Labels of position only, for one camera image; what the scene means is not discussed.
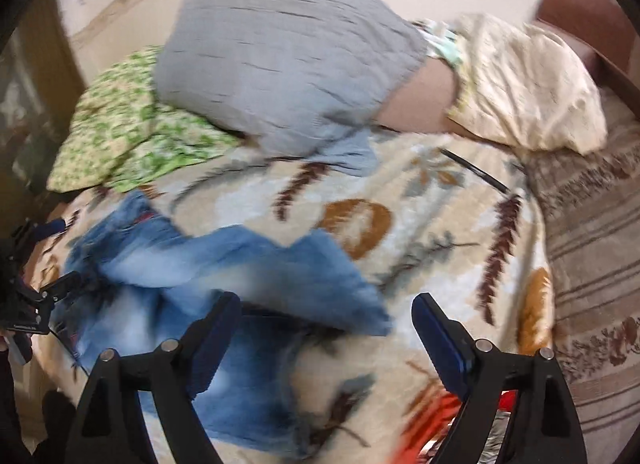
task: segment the green patterned fabric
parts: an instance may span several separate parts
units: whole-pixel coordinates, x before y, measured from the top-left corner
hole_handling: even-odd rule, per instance
[[[156,102],[153,70],[160,50],[150,46],[131,54],[86,90],[47,189],[66,192],[104,184],[128,191],[239,144],[204,118]]]

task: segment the striped fabric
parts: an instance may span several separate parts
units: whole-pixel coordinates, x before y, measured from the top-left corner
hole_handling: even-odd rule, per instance
[[[546,221],[556,352],[590,464],[613,462],[640,422],[640,121],[609,89],[602,106],[603,150],[526,162]]]

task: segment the gray fabric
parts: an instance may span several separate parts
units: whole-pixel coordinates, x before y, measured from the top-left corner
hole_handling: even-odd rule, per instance
[[[184,0],[156,85],[163,103],[254,137],[269,157],[318,153],[366,174],[375,157],[355,132],[427,46],[380,0]]]

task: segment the denim fabric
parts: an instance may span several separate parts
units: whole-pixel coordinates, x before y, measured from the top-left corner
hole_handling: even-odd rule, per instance
[[[83,285],[60,302],[52,322],[67,325],[87,367],[107,347],[136,354],[181,337],[210,310],[216,288],[260,306],[244,308],[194,407],[209,436],[294,458],[308,455],[308,427],[289,376],[310,323],[369,335],[391,327],[377,290],[326,232],[289,248],[242,226],[189,238],[140,192],[76,243],[65,269],[78,271]],[[150,397],[142,403],[152,410]]]

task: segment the metal screw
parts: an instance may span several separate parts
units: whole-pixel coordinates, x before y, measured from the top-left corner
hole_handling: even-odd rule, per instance
[[[542,347],[540,349],[540,355],[547,361],[551,361],[554,357],[556,357],[552,349],[548,347]]]
[[[164,352],[173,352],[175,349],[178,348],[178,345],[180,343],[178,343],[178,340],[175,339],[165,339],[162,343],[160,343],[160,348],[164,351]]]
[[[476,341],[476,348],[481,352],[491,352],[494,348],[494,344],[488,339],[479,339]]]
[[[100,354],[100,359],[104,362],[111,361],[116,355],[116,351],[113,349],[106,349]]]

